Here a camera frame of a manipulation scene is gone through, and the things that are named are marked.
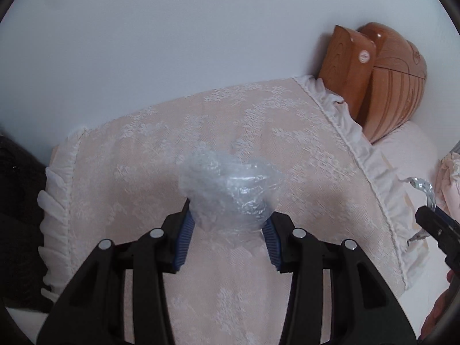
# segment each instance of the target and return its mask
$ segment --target white wall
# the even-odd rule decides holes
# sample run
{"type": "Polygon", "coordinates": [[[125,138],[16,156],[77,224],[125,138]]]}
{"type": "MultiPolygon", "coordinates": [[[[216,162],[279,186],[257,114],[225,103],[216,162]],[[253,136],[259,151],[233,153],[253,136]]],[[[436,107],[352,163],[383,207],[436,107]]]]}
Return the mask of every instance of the white wall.
{"type": "Polygon", "coordinates": [[[335,24],[370,21],[425,56],[415,120],[446,153],[460,139],[460,40],[438,0],[16,0],[0,24],[0,125],[46,162],[83,125],[207,89],[315,73],[335,24]]]}

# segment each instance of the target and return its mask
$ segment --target plastic bag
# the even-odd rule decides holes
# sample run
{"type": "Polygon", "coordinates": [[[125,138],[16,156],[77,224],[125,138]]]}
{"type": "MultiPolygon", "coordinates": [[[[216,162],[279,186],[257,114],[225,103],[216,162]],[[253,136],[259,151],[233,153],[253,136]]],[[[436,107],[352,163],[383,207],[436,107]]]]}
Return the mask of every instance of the plastic bag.
{"type": "Polygon", "coordinates": [[[275,210],[283,175],[261,160],[242,163],[227,153],[200,150],[180,166],[179,189],[195,223],[213,238],[248,250],[275,210]]]}

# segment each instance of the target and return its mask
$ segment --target cushion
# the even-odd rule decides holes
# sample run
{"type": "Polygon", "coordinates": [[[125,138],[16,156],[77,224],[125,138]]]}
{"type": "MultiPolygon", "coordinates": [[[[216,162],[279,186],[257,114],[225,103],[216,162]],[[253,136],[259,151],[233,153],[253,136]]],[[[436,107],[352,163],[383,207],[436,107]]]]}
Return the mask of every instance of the cushion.
{"type": "MultiPolygon", "coordinates": [[[[418,250],[406,250],[401,183],[343,99],[301,77],[169,101],[60,145],[38,198],[54,298],[101,239],[135,240],[181,209],[178,164],[197,147],[273,163],[287,178],[277,211],[318,239],[355,239],[396,295],[410,286],[418,250]]],[[[231,249],[196,227],[185,265],[164,280],[177,344],[279,342],[291,276],[264,245],[231,249]]]]}

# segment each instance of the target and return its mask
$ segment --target finger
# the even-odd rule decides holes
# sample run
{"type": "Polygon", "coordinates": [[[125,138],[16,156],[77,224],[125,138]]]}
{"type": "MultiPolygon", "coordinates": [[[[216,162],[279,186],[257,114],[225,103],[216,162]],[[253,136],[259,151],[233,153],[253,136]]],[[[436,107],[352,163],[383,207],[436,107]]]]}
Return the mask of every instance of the finger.
{"type": "Polygon", "coordinates": [[[426,319],[425,323],[423,323],[422,330],[420,331],[420,340],[423,340],[426,336],[428,336],[436,325],[436,319],[430,313],[426,319]]]}
{"type": "Polygon", "coordinates": [[[433,315],[434,319],[437,321],[441,314],[444,312],[444,309],[446,307],[446,297],[447,297],[447,290],[443,292],[439,298],[436,300],[434,303],[433,310],[431,314],[433,315]]]}
{"type": "Polygon", "coordinates": [[[452,282],[452,279],[454,278],[454,275],[455,275],[455,274],[454,274],[454,272],[453,272],[452,270],[450,270],[450,271],[447,273],[447,281],[448,281],[449,283],[452,282]]]}

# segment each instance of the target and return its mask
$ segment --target white ruffle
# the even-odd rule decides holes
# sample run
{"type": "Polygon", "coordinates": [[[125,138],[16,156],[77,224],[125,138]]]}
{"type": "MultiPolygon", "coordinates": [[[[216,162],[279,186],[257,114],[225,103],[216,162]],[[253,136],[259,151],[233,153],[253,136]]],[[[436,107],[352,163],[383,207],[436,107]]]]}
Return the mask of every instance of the white ruffle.
{"type": "Polygon", "coordinates": [[[85,130],[78,131],[59,145],[54,160],[47,167],[47,189],[38,194],[38,205],[45,211],[40,225],[44,245],[39,253],[48,267],[43,282],[51,286],[51,292],[42,289],[42,294],[56,301],[72,278],[71,252],[68,239],[70,202],[75,159],[85,130]]]}
{"type": "Polygon", "coordinates": [[[317,103],[369,181],[388,224],[405,289],[409,289],[423,271],[427,251],[419,243],[407,245],[414,230],[411,228],[411,211],[404,202],[402,183],[395,172],[387,168],[381,152],[364,137],[361,126],[351,118],[342,97],[326,89],[322,79],[302,76],[294,80],[317,103]]]}

